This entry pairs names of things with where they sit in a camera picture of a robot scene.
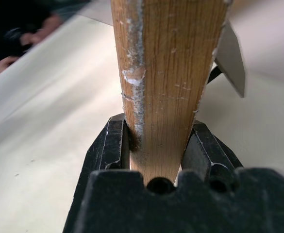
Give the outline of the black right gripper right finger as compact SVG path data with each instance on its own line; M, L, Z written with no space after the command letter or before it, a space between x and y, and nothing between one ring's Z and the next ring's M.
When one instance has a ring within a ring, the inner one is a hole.
M195 122L187 143L181 167L192 170L203 181L234 180L234 170L243 165L234 152L219 140L202 122Z

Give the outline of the wooden handle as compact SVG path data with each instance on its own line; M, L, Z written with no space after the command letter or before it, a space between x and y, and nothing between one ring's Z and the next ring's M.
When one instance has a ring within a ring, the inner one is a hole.
M245 95L234 0L110 0L131 168L176 179L213 64Z

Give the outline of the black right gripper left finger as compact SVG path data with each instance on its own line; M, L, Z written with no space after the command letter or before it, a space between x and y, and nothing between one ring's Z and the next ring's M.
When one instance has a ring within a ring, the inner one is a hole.
M127 169L127 166L121 164L122 154L129 154L128 129L123 113L109 118L87 150L62 233L73 233L90 173L96 170L107 170L112 164Z

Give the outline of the person in dark clothing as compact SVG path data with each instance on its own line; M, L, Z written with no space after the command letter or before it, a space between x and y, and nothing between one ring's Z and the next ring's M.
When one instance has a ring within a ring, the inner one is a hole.
M91 0L0 0L0 73Z

